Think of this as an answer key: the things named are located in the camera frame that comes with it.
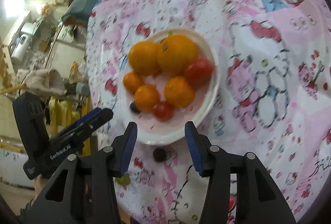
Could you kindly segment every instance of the kitchen appliance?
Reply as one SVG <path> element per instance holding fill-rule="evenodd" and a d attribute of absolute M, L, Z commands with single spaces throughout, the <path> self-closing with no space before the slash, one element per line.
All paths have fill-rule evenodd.
<path fill-rule="evenodd" d="M 24 23 L 21 34 L 27 34 L 32 38 L 33 40 L 36 40 L 41 35 L 41 24 L 44 21 L 44 18 L 40 18 L 36 23 L 26 22 Z"/>
<path fill-rule="evenodd" d="M 28 47 L 32 43 L 32 38 L 27 34 L 22 34 L 12 53 L 11 60 L 13 64 L 21 65 Z"/>

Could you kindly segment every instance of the metal screw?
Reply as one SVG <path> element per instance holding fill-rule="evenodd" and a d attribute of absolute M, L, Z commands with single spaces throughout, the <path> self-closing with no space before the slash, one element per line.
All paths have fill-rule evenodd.
<path fill-rule="evenodd" d="M 210 151 L 212 151 L 212 152 L 217 152 L 217 151 L 219 151 L 219 147 L 218 147 L 218 146 L 211 146 L 209 149 L 210 149 Z"/>
<path fill-rule="evenodd" d="M 249 159 L 255 159 L 255 154 L 252 153 L 252 152 L 248 152 L 248 153 L 247 153 L 247 157 L 248 157 Z"/>
<path fill-rule="evenodd" d="M 111 146 L 105 146 L 105 147 L 103 148 L 103 151 L 104 151 L 105 153 L 110 153 L 110 152 L 113 151 L 113 148 L 112 148 Z"/>
<path fill-rule="evenodd" d="M 73 161 L 76 159 L 76 155 L 75 154 L 70 154 L 68 157 L 67 157 L 68 160 L 70 161 Z"/>

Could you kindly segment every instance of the white plate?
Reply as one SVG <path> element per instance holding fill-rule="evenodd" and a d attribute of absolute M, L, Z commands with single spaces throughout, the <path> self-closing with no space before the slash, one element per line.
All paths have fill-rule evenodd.
<path fill-rule="evenodd" d="M 125 126 L 130 121 L 134 121 L 138 125 L 138 141 L 147 145 L 166 146 L 184 137 L 184 127 L 187 121 L 193 121 L 195 126 L 198 126 L 206 117 L 208 112 L 213 107 L 218 92 L 220 82 L 220 71 L 218 68 L 218 56 L 215 50 L 209 46 L 207 41 L 195 31 L 183 28 L 167 29 L 160 31 L 153 36 L 146 39 L 146 41 L 153 41 L 160 43 L 164 38 L 168 37 L 169 32 L 173 35 L 186 35 L 193 40 L 200 48 L 199 54 L 207 58 L 215 65 L 209 84 L 196 91 L 196 96 L 191 105 L 185 109 L 176 109 L 174 116 L 167 122 L 159 122 L 152 114 L 141 113 L 135 115 L 130 111 L 130 103 L 133 102 L 133 96 L 127 92 L 122 80 L 119 83 L 118 97 L 120 106 L 120 115 Z M 126 64 L 120 78 L 125 74 L 132 72 L 130 64 Z M 146 84 L 156 84 L 157 90 L 164 100 L 164 85 L 169 77 L 164 74 L 154 77 L 144 77 Z"/>

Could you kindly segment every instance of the hello kitty pattern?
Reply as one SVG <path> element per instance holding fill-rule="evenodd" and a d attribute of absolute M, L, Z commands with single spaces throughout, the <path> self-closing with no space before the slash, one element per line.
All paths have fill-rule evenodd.
<path fill-rule="evenodd" d="M 330 173 L 330 18 L 324 0 L 99 0 L 87 33 L 89 83 L 93 106 L 114 111 L 99 148 L 124 131 L 117 86 L 132 45 L 162 29 L 194 29 L 221 69 L 199 132 L 228 152 L 256 153 L 300 220 Z M 167 146 L 163 163 L 153 149 L 137 143 L 125 185 L 115 181 L 119 205 L 141 224 L 198 223 L 208 180 L 194 171 L 185 141 Z"/>
<path fill-rule="evenodd" d="M 238 85 L 230 87 L 232 95 L 239 101 L 238 108 L 241 108 L 234 109 L 234 116 L 241 115 L 241 122 L 248 132 L 255 129 L 252 120 L 255 115 L 261 126 L 269 128 L 275 121 L 283 120 L 287 115 L 289 96 L 286 80 L 289 72 L 289 50 L 279 30 L 267 21 L 252 20 L 250 24 L 242 25 L 234 23 L 230 26 L 230 36 L 234 56 L 247 56 L 243 68 L 240 67 L 238 59 L 229 68 L 231 73 L 233 69 L 236 73 L 242 73 L 242 77 L 236 79 Z M 252 56 L 252 47 L 259 43 L 260 53 Z M 236 64 L 239 64 L 239 69 L 234 68 Z M 228 86 L 233 81 L 231 76 L 228 76 Z M 245 99 L 238 96 L 242 93 L 246 94 Z M 262 107 L 266 106 L 270 110 L 262 112 Z"/>

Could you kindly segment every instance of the yellow pole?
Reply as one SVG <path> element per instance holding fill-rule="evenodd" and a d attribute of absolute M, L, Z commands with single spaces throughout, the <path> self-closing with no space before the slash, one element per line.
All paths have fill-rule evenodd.
<path fill-rule="evenodd" d="M 53 113 L 52 113 L 52 117 L 51 117 L 51 126 L 53 129 L 53 137 L 56 136 L 57 133 L 59 132 L 59 128 L 57 125 L 58 102 L 59 102 L 59 99 L 55 99 L 54 109 L 53 109 Z"/>
<path fill-rule="evenodd" d="M 72 102 L 67 101 L 66 109 L 66 127 L 72 123 Z"/>
<path fill-rule="evenodd" d="M 0 148 L 5 148 L 9 151 L 14 151 L 14 152 L 17 152 L 17 153 L 23 153 L 23 149 L 8 145 L 4 142 L 0 142 Z"/>
<path fill-rule="evenodd" d="M 0 95 L 10 93 L 10 92 L 14 92 L 14 91 L 19 90 L 19 89 L 26 89 L 26 84 L 20 84 L 20 85 L 14 86 L 14 87 L 7 88 L 3 91 L 0 91 Z"/>
<path fill-rule="evenodd" d="M 91 105 L 91 99 L 90 97 L 85 98 L 85 103 L 82 107 L 82 117 L 90 112 L 90 105 Z M 84 141 L 84 147 L 83 147 L 83 156 L 90 156 L 91 155 L 91 141 L 90 138 L 86 139 Z"/>

